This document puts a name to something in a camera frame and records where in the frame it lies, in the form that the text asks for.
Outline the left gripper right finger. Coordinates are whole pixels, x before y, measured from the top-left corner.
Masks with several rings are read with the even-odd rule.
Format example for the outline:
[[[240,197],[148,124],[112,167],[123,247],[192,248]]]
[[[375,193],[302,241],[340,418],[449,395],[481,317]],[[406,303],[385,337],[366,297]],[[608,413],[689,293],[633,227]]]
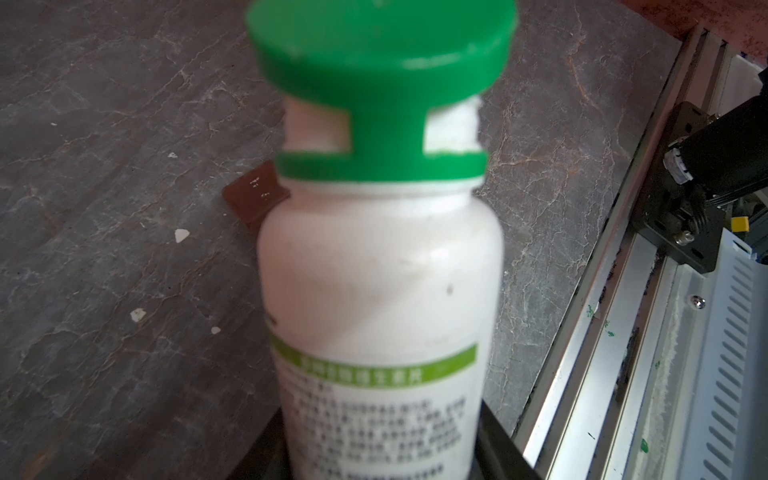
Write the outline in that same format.
[[[476,436],[476,478],[540,480],[485,401],[481,403]]]

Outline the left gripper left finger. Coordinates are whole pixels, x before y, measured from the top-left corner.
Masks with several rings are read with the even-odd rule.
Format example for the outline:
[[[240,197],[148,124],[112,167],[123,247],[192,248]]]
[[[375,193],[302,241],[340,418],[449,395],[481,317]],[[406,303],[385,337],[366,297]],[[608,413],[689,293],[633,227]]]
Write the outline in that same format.
[[[288,451],[277,410],[227,480],[288,480]]]

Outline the white bottle green cap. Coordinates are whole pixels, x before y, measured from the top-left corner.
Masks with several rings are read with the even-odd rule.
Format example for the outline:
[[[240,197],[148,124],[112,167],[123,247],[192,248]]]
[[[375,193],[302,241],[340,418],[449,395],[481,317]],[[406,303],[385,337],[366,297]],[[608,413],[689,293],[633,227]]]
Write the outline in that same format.
[[[503,277],[482,94],[511,1],[256,1],[287,200],[258,238],[296,479],[466,479]]]

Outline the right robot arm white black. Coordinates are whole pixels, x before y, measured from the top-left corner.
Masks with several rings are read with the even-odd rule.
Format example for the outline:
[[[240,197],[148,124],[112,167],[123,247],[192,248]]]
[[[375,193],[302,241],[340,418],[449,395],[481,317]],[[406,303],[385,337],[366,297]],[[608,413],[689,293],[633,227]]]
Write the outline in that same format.
[[[663,165],[674,181],[703,188],[719,206],[767,187],[767,71],[760,93],[672,146]]]

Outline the aluminium frame rail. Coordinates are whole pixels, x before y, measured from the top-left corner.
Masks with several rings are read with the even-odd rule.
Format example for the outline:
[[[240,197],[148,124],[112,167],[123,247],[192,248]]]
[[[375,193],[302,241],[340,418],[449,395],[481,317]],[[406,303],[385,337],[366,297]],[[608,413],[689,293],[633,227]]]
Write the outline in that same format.
[[[631,216],[676,105],[694,104],[708,125],[760,89],[758,66],[739,49],[702,26],[688,34],[514,435],[541,478],[680,479],[715,270],[700,274],[661,253]],[[725,212],[722,234],[767,268],[766,249],[753,246],[767,234],[767,192],[756,192],[754,208],[753,194],[714,206],[703,190],[703,200]]]

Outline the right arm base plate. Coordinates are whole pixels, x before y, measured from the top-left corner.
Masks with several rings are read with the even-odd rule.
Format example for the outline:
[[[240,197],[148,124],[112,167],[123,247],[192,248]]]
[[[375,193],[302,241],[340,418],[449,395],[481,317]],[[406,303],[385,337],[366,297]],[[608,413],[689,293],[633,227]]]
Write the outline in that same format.
[[[661,253],[700,274],[716,268],[725,212],[706,206],[703,189],[675,182],[663,164],[677,143],[707,125],[707,115],[684,101],[667,117],[631,216],[632,228]]]

